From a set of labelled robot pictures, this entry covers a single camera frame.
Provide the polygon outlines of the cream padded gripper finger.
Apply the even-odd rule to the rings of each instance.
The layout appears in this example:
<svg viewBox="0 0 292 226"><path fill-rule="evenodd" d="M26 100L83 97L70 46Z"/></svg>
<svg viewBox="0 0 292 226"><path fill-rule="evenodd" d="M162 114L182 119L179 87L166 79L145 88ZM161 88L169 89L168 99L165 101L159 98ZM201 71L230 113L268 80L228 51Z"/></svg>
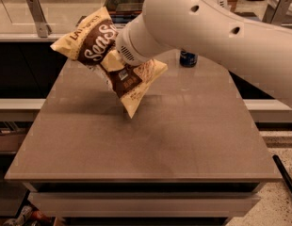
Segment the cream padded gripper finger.
<svg viewBox="0 0 292 226"><path fill-rule="evenodd" d="M119 71L124 67L124 62L117 50L109 51L102 60L101 65L107 72Z"/></svg>

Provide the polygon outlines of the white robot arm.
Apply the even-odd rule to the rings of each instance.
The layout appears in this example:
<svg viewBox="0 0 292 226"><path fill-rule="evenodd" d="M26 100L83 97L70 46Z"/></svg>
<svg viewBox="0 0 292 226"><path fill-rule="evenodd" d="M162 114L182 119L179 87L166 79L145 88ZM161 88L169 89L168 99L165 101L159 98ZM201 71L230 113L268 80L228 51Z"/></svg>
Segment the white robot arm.
<svg viewBox="0 0 292 226"><path fill-rule="evenodd" d="M292 29L242 18L213 0L145 0L116 49L135 66L172 49L206 57L292 108Z"/></svg>

